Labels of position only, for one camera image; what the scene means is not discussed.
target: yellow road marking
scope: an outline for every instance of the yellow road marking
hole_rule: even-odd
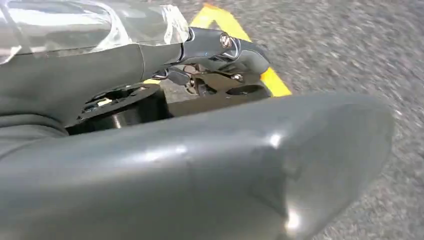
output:
[[[153,80],[153,79],[147,79],[143,83],[144,84],[159,84],[161,81],[159,80]]]
[[[230,12],[207,3],[203,5],[202,10],[194,17],[190,26],[207,29],[213,21],[216,22],[222,31],[227,32],[229,35],[245,41],[252,41]],[[292,94],[271,67],[260,76],[260,79],[274,97]]]

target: gray fairing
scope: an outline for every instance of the gray fairing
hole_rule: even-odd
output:
[[[276,97],[66,136],[0,120],[2,240],[304,240],[391,151],[394,119],[358,94]]]

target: pavement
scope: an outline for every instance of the pavement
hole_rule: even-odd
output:
[[[174,4],[188,20],[205,2],[230,11],[295,95],[357,92],[390,104],[392,158],[315,240],[424,240],[424,0],[149,2]],[[165,87],[171,102],[188,98]]]

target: clear plastic film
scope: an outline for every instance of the clear plastic film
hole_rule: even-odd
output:
[[[183,43],[176,6],[119,0],[0,0],[0,64],[16,54],[69,56],[129,44]]]

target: screw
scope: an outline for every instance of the screw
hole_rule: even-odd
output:
[[[231,76],[231,79],[232,80],[237,80],[237,81],[239,81],[239,82],[243,82],[243,76],[242,75],[240,75],[240,74],[234,74],[234,75],[232,75]]]
[[[221,42],[221,46],[225,49],[231,48],[232,40],[231,37],[228,35],[228,33],[223,32],[221,34],[221,37],[219,38],[219,41]]]

